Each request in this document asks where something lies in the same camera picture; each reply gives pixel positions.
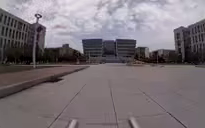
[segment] building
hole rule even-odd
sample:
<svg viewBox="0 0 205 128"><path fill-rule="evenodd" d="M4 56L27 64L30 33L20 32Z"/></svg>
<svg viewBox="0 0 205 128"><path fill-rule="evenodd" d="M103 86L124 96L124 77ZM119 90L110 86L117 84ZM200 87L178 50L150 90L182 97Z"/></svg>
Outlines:
<svg viewBox="0 0 205 128"><path fill-rule="evenodd" d="M151 52L151 56L153 60L157 59L163 62L175 62L176 61L176 51L172 49L158 49Z"/></svg>
<svg viewBox="0 0 205 128"><path fill-rule="evenodd" d="M103 41L103 56L117 56L116 55L116 42L114 40Z"/></svg>
<svg viewBox="0 0 205 128"><path fill-rule="evenodd" d="M133 58L135 55L136 40L117 39L117 56L124 58Z"/></svg>
<svg viewBox="0 0 205 128"><path fill-rule="evenodd" d="M74 51L75 49L69 47L69 44L64 44L59 48L59 56L73 56Z"/></svg>
<svg viewBox="0 0 205 128"><path fill-rule="evenodd" d="M85 56L102 57L103 55L103 40L102 39L84 39L83 52Z"/></svg>
<svg viewBox="0 0 205 128"><path fill-rule="evenodd" d="M191 49L190 31L188 28L179 27L174 29L175 51L180 56L181 61L185 62Z"/></svg>
<svg viewBox="0 0 205 128"><path fill-rule="evenodd" d="M34 28L35 24L30 24L0 9L0 61L6 59L6 51L9 48L19 48L22 51L32 48L34 34L39 34L38 45L43 50L46 28L42 26L43 31L40 33L35 33Z"/></svg>
<svg viewBox="0 0 205 128"><path fill-rule="evenodd" d="M80 57L81 53L69 47L69 44L64 44L62 47L45 48L44 56L48 62L68 62L76 61L76 58Z"/></svg>
<svg viewBox="0 0 205 128"><path fill-rule="evenodd" d="M185 54L186 60L192 61L205 61L205 19L198 21L188 27L181 27L181 29L175 29L175 47L176 49L181 48L182 56ZM178 43L181 42L184 47L179 47Z"/></svg>
<svg viewBox="0 0 205 128"><path fill-rule="evenodd" d="M84 39L84 54L94 61L106 60L106 62L129 61L135 55L136 40L131 39Z"/></svg>
<svg viewBox="0 0 205 128"><path fill-rule="evenodd" d="M139 59L149 58L149 48L148 47L137 47L136 54Z"/></svg>

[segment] grass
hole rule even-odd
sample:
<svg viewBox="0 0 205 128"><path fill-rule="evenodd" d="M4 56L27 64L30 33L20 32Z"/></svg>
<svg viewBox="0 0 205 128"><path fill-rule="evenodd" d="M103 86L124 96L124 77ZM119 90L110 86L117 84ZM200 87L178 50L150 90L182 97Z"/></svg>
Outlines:
<svg viewBox="0 0 205 128"><path fill-rule="evenodd" d="M41 68L50 68L48 66L39 66L37 69ZM10 66L10 65L0 65L0 74L3 73L12 73L12 72L20 72L20 71L26 71L26 70L32 70L32 66Z"/></svg>

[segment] pavement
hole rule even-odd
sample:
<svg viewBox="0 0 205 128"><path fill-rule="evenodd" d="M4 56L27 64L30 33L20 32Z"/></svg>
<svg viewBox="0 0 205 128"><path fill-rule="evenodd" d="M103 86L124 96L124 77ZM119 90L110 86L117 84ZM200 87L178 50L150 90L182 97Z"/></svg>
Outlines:
<svg viewBox="0 0 205 128"><path fill-rule="evenodd" d="M94 65L0 99L0 128L205 128L205 68Z"/></svg>
<svg viewBox="0 0 205 128"><path fill-rule="evenodd" d="M15 73L4 73L0 74L0 87L17 84L24 81L30 81L32 79L40 79L64 72L71 72L82 67L84 66L63 66L20 71Z"/></svg>

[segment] pole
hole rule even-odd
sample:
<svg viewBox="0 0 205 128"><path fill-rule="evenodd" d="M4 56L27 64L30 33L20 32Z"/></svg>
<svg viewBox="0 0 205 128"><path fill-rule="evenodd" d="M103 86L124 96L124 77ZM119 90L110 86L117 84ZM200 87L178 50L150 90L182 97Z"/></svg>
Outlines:
<svg viewBox="0 0 205 128"><path fill-rule="evenodd" d="M36 24L34 26L34 44L33 44L33 68L36 68L36 44L37 44L37 27L39 19L42 18L40 14L35 14Z"/></svg>

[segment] cloudy sky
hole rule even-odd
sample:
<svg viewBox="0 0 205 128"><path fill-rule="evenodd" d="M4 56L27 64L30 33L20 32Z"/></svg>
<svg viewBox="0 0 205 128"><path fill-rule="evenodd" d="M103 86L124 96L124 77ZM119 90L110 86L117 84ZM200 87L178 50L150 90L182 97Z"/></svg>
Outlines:
<svg viewBox="0 0 205 128"><path fill-rule="evenodd" d="M46 46L83 38L132 38L150 50L174 48L173 29L205 18L205 0L0 0L0 7L47 27Z"/></svg>

